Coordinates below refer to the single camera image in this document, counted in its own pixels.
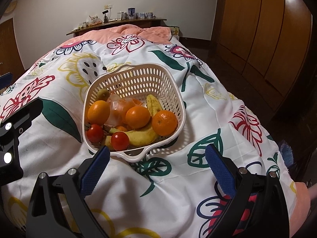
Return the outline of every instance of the blue textured pad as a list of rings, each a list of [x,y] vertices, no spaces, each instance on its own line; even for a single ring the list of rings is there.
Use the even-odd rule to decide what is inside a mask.
[[[235,179],[220,158],[220,154],[210,144],[206,147],[205,157],[222,191],[233,198],[236,194]]]
[[[10,72],[2,75],[0,77],[0,89],[3,89],[5,87],[9,86],[11,81],[12,81],[12,77],[13,77],[13,75]]]
[[[81,178],[80,193],[83,198],[93,193],[103,171],[109,163],[110,151],[108,147],[105,146],[96,156],[96,159]]]

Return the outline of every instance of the bed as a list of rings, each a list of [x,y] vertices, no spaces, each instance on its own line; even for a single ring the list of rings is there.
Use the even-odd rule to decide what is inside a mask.
[[[177,139],[139,163],[111,158],[94,193],[86,198],[110,237],[206,237],[230,199],[204,158],[210,143],[237,167],[262,175],[276,172],[294,234],[307,215],[308,192],[304,184],[290,178],[277,144],[258,118],[226,91],[207,64],[171,37],[168,28],[132,25],[90,31],[68,40],[1,94],[0,120],[36,97],[44,106],[20,137],[24,177],[2,187],[10,220],[25,230],[39,173],[64,174],[92,157],[81,133],[89,85],[124,64],[146,62],[160,64],[172,73],[186,107],[186,124]],[[66,199],[62,195],[60,199],[69,225],[77,231]],[[247,218],[241,220],[236,231],[243,230],[246,222]]]

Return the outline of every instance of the basket rim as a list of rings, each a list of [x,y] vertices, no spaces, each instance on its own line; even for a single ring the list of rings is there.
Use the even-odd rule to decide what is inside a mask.
[[[105,76],[114,76],[115,74],[118,74],[119,71],[121,69],[123,69],[124,67],[131,67],[132,69],[127,69],[125,71],[122,71],[120,72],[121,74],[122,73],[125,73],[125,72],[128,72],[128,71],[131,71],[133,70],[135,67],[140,67],[143,66],[143,68],[145,67],[145,65],[155,65],[155,66],[158,66],[159,68],[162,69],[162,71],[168,76],[169,78],[169,81],[171,82],[171,86],[173,87],[174,91],[175,91],[175,94],[176,94],[176,97],[180,100],[180,112],[182,113],[183,117],[179,123],[179,127],[178,129],[170,136],[168,137],[167,139],[165,140],[161,140],[161,141],[158,141],[156,143],[153,143],[153,144],[150,144],[148,146],[144,146],[144,147],[140,147],[140,148],[135,148],[135,149],[128,149],[128,150],[124,150],[124,151],[111,151],[110,152],[110,156],[116,156],[116,157],[121,157],[123,158],[124,160],[126,160],[127,162],[138,162],[140,160],[142,160],[145,155],[150,152],[151,150],[153,149],[156,149],[160,146],[163,146],[163,145],[166,145],[168,143],[170,143],[171,141],[173,141],[175,138],[177,138],[179,136],[179,134],[182,132],[183,130],[183,127],[185,125],[185,121],[186,121],[186,109],[185,109],[185,104],[184,104],[184,101],[183,101],[183,98],[182,98],[182,95],[180,94],[180,90],[176,84],[176,81],[174,80],[171,72],[164,66],[160,65],[160,64],[157,64],[157,63],[142,63],[142,64],[123,64],[122,66],[120,66],[119,68],[117,68],[115,71],[113,72],[109,72],[109,73],[106,73],[100,77],[98,77],[89,87],[87,93],[86,93],[86,97],[85,97],[85,102],[84,102],[84,106],[83,106],[83,114],[82,114],[82,136],[83,136],[83,141],[85,142],[85,144],[88,146],[88,149],[94,153],[97,152],[97,149],[95,147],[93,147],[91,144],[88,143],[88,140],[86,138],[86,134],[85,134],[85,108],[86,108],[86,104],[89,103],[88,101],[90,100],[90,97],[88,97],[88,94],[91,92],[91,90],[93,89],[93,86],[95,83],[99,83],[100,82],[100,79],[105,79]],[[143,149],[138,155],[136,156],[130,156],[130,155],[127,155],[126,152],[133,152],[133,151],[136,151],[136,150],[141,150]]]

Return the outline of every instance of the red tomato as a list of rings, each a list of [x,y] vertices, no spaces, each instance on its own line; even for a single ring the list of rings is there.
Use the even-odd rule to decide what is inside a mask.
[[[130,140],[124,132],[116,132],[111,137],[111,145],[116,151],[126,150]]]
[[[87,138],[92,142],[101,142],[103,139],[103,130],[98,124],[92,124],[86,131]]]

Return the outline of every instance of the white container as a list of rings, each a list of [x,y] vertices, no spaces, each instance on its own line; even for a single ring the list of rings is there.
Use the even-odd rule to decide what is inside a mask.
[[[147,63],[140,65],[123,65],[116,71],[105,74],[95,80],[85,98],[82,114],[82,133],[84,142],[89,150],[96,153],[99,147],[92,144],[86,137],[85,124],[89,107],[96,101],[97,92],[102,89],[116,92],[121,98],[136,98],[145,102],[146,96],[153,94],[161,103],[163,110],[173,112],[178,120],[176,131],[169,137],[159,137],[152,144],[125,151],[111,152],[111,156],[117,156],[128,162],[138,162],[152,149],[158,148],[173,141],[181,133],[186,120],[186,111],[182,96],[171,73],[161,65]]]

